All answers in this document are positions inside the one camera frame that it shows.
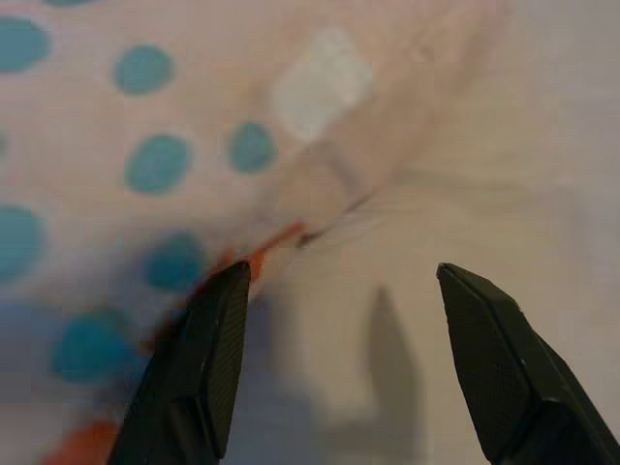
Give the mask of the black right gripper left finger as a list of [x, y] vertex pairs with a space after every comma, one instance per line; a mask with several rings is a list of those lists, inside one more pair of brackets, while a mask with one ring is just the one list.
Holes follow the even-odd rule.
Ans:
[[156, 344], [111, 449], [110, 464], [217, 464], [241, 374], [251, 265], [210, 277]]

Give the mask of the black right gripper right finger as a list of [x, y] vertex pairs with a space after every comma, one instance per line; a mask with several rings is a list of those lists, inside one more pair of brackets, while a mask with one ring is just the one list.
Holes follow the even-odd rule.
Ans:
[[437, 268], [458, 383], [491, 464], [616, 464], [619, 444], [570, 366], [516, 301], [452, 263]]

